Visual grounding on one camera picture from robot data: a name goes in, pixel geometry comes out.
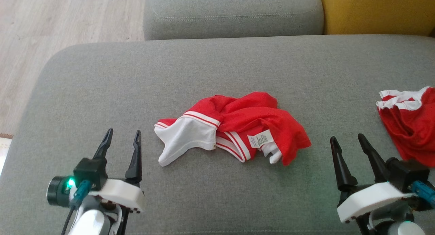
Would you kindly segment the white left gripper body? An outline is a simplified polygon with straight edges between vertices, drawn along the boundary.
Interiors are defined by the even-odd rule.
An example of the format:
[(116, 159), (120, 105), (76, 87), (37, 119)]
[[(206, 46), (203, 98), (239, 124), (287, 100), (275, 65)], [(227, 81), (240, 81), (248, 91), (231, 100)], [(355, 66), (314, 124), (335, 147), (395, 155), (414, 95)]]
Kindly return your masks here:
[(129, 184), (123, 180), (108, 179), (101, 190), (91, 191), (93, 196), (100, 203), (107, 203), (111, 207), (102, 207), (103, 213), (108, 215), (113, 213), (116, 219), (110, 225), (109, 235), (123, 235), (130, 213), (143, 213), (146, 204), (146, 198), (140, 187)]

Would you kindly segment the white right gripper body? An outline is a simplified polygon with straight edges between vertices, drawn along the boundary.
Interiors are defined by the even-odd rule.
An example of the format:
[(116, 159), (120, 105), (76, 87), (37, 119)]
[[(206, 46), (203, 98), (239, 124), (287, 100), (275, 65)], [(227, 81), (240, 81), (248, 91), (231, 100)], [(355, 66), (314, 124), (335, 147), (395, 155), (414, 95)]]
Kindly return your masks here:
[(377, 183), (350, 195), (337, 213), (342, 223), (356, 221), (363, 235), (415, 235), (408, 206), (413, 196), (390, 182)]

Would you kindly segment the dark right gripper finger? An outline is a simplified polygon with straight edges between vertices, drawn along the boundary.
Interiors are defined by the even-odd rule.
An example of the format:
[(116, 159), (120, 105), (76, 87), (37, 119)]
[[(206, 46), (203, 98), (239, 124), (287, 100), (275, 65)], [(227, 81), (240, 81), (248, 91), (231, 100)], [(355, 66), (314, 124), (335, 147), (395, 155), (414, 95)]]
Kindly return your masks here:
[(367, 155), (369, 162), (371, 164), (372, 171), (375, 177), (375, 183), (387, 182), (390, 171), (387, 170), (385, 165), (385, 161), (381, 158), (379, 153), (374, 149), (374, 147), (370, 144), (368, 139), (364, 134), (358, 134), (358, 140), (360, 142), (360, 146), (363, 152)]
[(336, 184), (338, 190), (341, 192), (350, 191), (358, 184), (357, 179), (352, 176), (349, 168), (342, 155), (342, 148), (339, 145), (335, 136), (330, 138), (331, 153), (336, 177)]

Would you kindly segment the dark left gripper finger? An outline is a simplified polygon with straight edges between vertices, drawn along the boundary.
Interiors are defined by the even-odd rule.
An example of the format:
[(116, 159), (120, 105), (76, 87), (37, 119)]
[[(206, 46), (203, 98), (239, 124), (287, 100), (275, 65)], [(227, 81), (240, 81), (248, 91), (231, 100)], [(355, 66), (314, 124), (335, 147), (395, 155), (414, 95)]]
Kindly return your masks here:
[(92, 160), (107, 160), (106, 159), (106, 155), (107, 155), (107, 150), (109, 149), (111, 142), (112, 142), (112, 137), (113, 137), (113, 128), (109, 128), (105, 134), (105, 136), (103, 137), (103, 140), (101, 141), (99, 147), (97, 148), (96, 153), (94, 154)]
[(141, 131), (137, 131), (133, 142), (134, 152), (128, 170), (125, 173), (125, 181), (132, 185), (140, 185), (142, 181), (142, 144)]

